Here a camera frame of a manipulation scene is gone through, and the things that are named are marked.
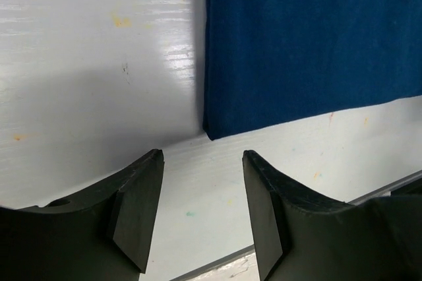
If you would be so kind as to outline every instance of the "black bracket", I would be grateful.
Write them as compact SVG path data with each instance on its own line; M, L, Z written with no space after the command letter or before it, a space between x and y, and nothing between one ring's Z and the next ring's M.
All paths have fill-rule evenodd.
M420 176L361 204L326 197L254 151L243 171L262 281L422 280Z
M164 157L125 169L45 207L0 207L0 280L137 281L145 273Z

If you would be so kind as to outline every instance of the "curved black edge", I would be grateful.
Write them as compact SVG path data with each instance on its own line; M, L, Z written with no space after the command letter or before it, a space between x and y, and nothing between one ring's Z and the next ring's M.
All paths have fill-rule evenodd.
M243 172L260 279L269 280L293 247L284 203L301 212L331 213L353 207L302 185L253 150L243 153Z
M163 172L163 152L155 149L45 207L0 207L0 280L138 280Z
M353 205L331 199L290 178L253 150L244 151L244 164L245 161L248 161L257 172L268 191L275 192L284 202L300 208L304 212L333 212L353 207Z

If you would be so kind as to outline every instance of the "white floor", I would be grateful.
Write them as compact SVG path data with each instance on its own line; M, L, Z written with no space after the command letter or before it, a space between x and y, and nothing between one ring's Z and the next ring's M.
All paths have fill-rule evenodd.
M0 0L0 10L0 204L46 204L164 148L141 280L253 243L245 149L340 200L422 169L422 98L209 141L204 0Z

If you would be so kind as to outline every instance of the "blue cloth panel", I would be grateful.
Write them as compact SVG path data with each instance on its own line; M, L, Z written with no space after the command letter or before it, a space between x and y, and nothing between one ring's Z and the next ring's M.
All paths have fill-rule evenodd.
M422 94L422 0L206 0L218 139Z

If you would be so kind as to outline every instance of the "black plastic part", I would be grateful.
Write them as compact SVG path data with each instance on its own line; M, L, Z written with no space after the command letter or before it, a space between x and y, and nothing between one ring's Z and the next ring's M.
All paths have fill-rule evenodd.
M422 178L391 191L391 195L422 194Z
M421 279L421 196L354 206L300 184L256 152L244 153L243 168L262 281Z
M152 150L79 192L0 207L0 280L137 281L146 263L164 157Z

